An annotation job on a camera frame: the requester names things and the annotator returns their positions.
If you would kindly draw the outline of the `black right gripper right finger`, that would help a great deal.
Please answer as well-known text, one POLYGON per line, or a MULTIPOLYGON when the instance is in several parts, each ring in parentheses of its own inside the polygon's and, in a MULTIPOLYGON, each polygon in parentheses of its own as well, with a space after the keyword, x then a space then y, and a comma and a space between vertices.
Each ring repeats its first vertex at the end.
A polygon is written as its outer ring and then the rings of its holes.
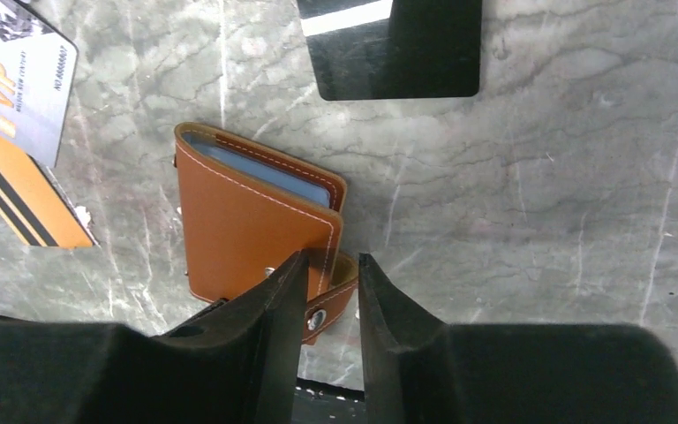
POLYGON ((359 257, 371 423, 678 423, 678 367, 620 324, 451 324, 359 257))

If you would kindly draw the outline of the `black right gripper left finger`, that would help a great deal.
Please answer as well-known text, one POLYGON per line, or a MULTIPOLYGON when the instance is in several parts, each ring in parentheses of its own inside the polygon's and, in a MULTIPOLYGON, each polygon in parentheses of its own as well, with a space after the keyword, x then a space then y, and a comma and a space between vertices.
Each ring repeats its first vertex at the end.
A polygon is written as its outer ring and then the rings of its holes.
POLYGON ((287 423, 309 261, 149 337, 0 316, 0 423, 287 423))

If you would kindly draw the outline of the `brown leather card holder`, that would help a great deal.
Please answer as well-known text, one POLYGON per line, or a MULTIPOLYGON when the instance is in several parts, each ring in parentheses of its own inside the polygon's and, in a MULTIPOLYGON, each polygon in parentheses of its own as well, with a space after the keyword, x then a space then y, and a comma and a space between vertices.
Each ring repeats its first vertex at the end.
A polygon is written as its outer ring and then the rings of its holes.
POLYGON ((292 254, 309 254, 302 341, 343 314, 358 264, 343 253, 343 177, 232 132, 184 122, 174 129, 191 293, 232 300, 292 254))

